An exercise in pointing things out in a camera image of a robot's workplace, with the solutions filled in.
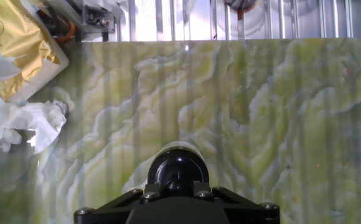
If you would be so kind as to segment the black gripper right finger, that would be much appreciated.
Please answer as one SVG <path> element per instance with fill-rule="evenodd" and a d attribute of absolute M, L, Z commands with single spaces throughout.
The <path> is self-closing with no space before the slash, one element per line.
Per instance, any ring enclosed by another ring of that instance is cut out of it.
<path fill-rule="evenodd" d="M 194 198 L 220 208 L 230 223 L 280 224 L 280 207 L 272 202 L 254 203 L 225 187 L 211 188 L 194 182 Z"/>

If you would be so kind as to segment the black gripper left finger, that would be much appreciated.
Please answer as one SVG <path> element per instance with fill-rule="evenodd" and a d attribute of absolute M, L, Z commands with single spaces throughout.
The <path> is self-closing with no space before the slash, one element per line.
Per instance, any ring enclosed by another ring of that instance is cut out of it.
<path fill-rule="evenodd" d="M 136 207 L 161 198 L 159 187 L 159 184 L 146 184 L 144 190 L 130 190 L 100 208 L 80 208 L 73 213 L 73 222 L 74 224 L 126 223 Z"/>

